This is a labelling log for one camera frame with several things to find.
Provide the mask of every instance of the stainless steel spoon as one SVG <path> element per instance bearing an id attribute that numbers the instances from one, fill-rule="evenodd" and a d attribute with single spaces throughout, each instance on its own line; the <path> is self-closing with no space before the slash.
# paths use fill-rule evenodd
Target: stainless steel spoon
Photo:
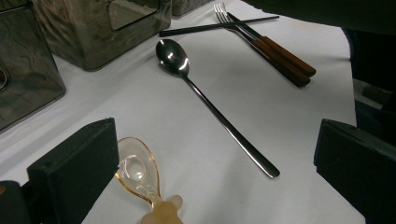
<path id="1" fill-rule="evenodd" d="M 279 171 L 268 161 L 249 141 L 238 132 L 235 127 L 215 108 L 204 94 L 187 77 L 190 69 L 189 58 L 184 49 L 171 39 L 163 39 L 156 47 L 157 57 L 168 72 L 174 77 L 183 79 L 198 97 L 204 102 L 209 110 L 220 121 L 227 132 L 233 137 L 238 145 L 245 150 L 249 157 L 271 178 L 279 176 Z"/>

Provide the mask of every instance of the spoon handle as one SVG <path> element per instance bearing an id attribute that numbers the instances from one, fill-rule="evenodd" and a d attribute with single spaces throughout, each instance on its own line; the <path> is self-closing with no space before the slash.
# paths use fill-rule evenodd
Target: spoon handle
<path id="1" fill-rule="evenodd" d="M 198 95 L 198 97 L 204 102 L 204 104 L 209 108 L 209 110 L 215 115 L 215 117 L 220 121 L 227 132 L 233 137 L 233 139 L 238 143 L 238 145 L 245 150 L 249 157 L 271 178 L 279 176 L 280 172 L 276 167 L 268 161 L 259 150 L 257 150 L 249 141 L 238 132 L 235 127 L 228 121 L 210 101 L 204 96 L 204 94 L 192 83 L 192 81 L 183 77 L 184 81 L 192 88 L 192 90 Z"/>

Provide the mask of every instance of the chopsticks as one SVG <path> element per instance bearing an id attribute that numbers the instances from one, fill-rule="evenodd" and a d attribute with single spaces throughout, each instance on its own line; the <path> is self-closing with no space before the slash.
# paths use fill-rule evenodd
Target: chopsticks
<path id="1" fill-rule="evenodd" d="M 227 28 L 227 27 L 234 26 L 234 25 L 241 25 L 241 24 L 258 22 L 258 21 L 270 21 L 270 20 L 275 20 L 278 18 L 279 18 L 279 16 L 271 16 L 271 17 L 264 17 L 264 18 L 258 18 L 258 19 L 253 19 L 253 20 L 246 20 L 246 21 L 234 21 L 234 22 L 216 23 L 216 24 L 202 25 L 202 26 L 193 26 L 193 27 L 187 27 L 187 28 L 181 28 L 181 29 L 175 29 L 175 30 L 165 30 L 165 31 L 160 31 L 159 36 L 165 37 L 165 36 L 169 36 L 169 35 L 184 35 L 184 34 L 214 30 L 214 29 L 219 29 L 219 28 Z"/>

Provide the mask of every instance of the white table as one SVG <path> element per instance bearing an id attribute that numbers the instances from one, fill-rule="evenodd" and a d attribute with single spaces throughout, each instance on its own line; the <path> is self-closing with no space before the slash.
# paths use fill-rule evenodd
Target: white table
<path id="1" fill-rule="evenodd" d="M 268 16 L 227 3 L 241 20 Z M 210 3 L 174 19 L 171 29 L 215 22 Z M 0 135 L 0 179 L 24 184 L 33 161 L 86 124 L 112 117 L 119 139 L 137 137 L 154 153 L 163 197 L 184 199 L 184 223 L 364 223 L 313 164 L 322 119 L 356 123 L 344 34 L 287 17 L 251 26 L 314 66 L 311 83 L 296 88 L 226 30 L 169 38 L 187 51 L 190 79 L 280 170 L 278 178 L 261 172 L 192 90 L 162 70 L 154 36 L 98 72 L 55 57 L 67 94 Z M 149 211 L 113 179 L 84 223 L 138 223 Z"/>

